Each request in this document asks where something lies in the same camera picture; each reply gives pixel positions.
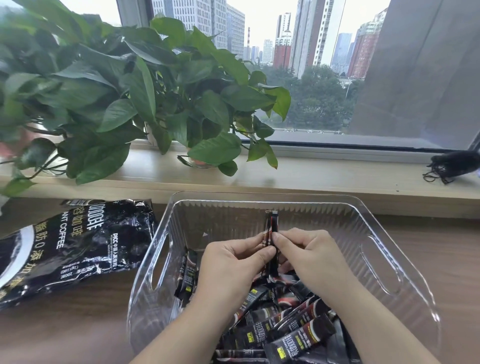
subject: window frame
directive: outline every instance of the window frame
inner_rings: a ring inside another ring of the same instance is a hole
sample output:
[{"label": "window frame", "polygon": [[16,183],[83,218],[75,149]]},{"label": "window frame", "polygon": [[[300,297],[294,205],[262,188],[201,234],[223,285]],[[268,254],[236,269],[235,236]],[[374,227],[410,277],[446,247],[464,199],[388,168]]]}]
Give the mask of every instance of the window frame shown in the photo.
[{"label": "window frame", "polygon": [[[152,0],[117,0],[122,25],[149,26],[153,19]],[[155,140],[149,134],[148,140],[136,141],[136,147],[156,147]],[[268,141],[276,155],[293,158],[350,159],[362,161],[429,163],[432,156],[453,152],[451,149],[413,148],[400,146],[377,146],[337,143],[305,143]],[[173,151],[185,151],[178,142],[172,143]],[[480,132],[468,150],[480,151]]]}]

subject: wooden table surface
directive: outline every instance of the wooden table surface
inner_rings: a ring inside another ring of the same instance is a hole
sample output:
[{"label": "wooden table surface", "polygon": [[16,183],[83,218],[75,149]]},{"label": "wooden table surface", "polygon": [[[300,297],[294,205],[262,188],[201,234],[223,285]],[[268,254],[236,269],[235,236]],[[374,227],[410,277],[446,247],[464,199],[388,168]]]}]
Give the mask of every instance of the wooden table surface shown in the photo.
[{"label": "wooden table surface", "polygon": [[[53,216],[60,200],[18,198],[0,217],[0,235]],[[164,205],[156,205],[161,218]],[[480,358],[478,221],[378,216],[425,276],[443,325],[443,364]],[[126,314],[135,271],[92,278],[0,312],[1,364],[124,364],[133,353]]]}]

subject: transparent basket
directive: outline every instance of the transparent basket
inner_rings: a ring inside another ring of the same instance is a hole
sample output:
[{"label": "transparent basket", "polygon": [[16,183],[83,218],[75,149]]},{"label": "transparent basket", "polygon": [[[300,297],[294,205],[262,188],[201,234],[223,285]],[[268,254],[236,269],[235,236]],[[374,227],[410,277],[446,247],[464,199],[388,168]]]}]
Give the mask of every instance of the transparent basket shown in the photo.
[{"label": "transparent basket", "polygon": [[[440,317],[427,282],[359,199],[212,192],[180,192],[170,199],[130,296],[127,330],[135,353],[180,313],[173,293],[184,247],[202,252],[213,241],[256,235],[268,209],[278,210],[281,230],[329,231],[358,280],[426,348],[438,353]],[[152,281],[161,253],[167,253],[165,263],[160,278]]]}]

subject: potted plant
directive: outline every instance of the potted plant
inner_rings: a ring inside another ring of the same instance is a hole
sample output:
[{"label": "potted plant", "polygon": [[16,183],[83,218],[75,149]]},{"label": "potted plant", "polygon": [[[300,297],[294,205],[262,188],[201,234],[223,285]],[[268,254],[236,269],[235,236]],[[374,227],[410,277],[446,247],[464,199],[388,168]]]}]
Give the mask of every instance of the potted plant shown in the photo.
[{"label": "potted plant", "polygon": [[[149,28],[113,27],[59,0],[14,1],[26,11],[11,13],[0,26],[0,142],[24,143],[25,132],[38,137],[3,162],[13,164],[5,195],[65,166],[62,173],[77,184],[105,178],[146,132],[162,154],[176,140],[191,159],[228,176],[237,171],[242,147],[249,149],[248,160],[266,156],[277,168],[265,141],[274,130],[255,112],[285,119],[290,94],[217,49],[213,37],[187,31],[173,18],[157,17]],[[24,176],[27,168],[35,173]]]}]

